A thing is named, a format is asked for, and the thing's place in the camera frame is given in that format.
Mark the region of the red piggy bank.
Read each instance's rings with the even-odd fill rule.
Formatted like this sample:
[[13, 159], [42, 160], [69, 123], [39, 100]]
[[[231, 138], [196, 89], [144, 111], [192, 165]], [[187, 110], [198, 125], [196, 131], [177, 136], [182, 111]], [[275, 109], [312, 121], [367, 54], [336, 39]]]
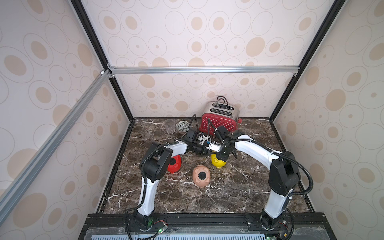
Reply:
[[174, 174], [180, 170], [181, 165], [182, 165], [181, 156], [176, 155], [176, 156], [171, 158], [167, 170], [169, 173]]

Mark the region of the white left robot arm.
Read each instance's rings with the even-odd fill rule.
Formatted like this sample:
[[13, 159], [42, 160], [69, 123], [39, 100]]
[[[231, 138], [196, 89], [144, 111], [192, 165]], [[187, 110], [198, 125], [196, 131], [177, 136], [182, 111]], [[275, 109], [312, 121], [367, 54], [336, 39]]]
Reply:
[[186, 134], [173, 142], [159, 144], [152, 142], [140, 164], [142, 190], [139, 203], [128, 209], [133, 212], [134, 220], [144, 230], [149, 230], [154, 221], [155, 196], [160, 180], [165, 176], [171, 159], [188, 152], [206, 156], [211, 153], [208, 134], [188, 130]]

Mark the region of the pink piggy bank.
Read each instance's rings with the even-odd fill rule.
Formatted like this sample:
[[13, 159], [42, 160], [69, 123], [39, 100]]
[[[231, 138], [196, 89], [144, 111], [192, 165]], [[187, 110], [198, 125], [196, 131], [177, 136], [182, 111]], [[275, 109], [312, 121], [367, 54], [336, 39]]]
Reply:
[[211, 173], [204, 165], [197, 165], [193, 170], [193, 182], [200, 188], [204, 188], [210, 184]]

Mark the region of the yellow piggy bank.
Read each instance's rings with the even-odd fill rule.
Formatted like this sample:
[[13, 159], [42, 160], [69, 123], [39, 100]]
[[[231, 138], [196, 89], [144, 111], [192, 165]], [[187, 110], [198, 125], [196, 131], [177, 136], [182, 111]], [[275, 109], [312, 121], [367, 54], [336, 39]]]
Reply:
[[224, 166], [227, 164], [226, 161], [219, 160], [219, 159], [217, 158], [217, 155], [216, 155], [216, 154], [212, 154], [212, 155], [211, 155], [211, 162], [212, 162], [212, 164], [213, 164], [216, 168], [218, 168], [218, 169], [224, 167]]

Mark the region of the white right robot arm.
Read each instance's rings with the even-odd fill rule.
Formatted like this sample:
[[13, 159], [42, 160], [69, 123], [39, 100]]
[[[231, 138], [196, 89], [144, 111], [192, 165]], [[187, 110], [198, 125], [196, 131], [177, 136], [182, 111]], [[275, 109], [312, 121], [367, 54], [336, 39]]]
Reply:
[[214, 135], [217, 142], [206, 136], [202, 143], [215, 153], [218, 160], [225, 162], [230, 154], [236, 157], [236, 152], [240, 151], [269, 170], [268, 184], [271, 191], [260, 219], [265, 230], [273, 230], [278, 225], [293, 196], [306, 195], [312, 191], [314, 180], [310, 172], [295, 160], [291, 152], [273, 150], [239, 130], [230, 133], [223, 126], [216, 128]]

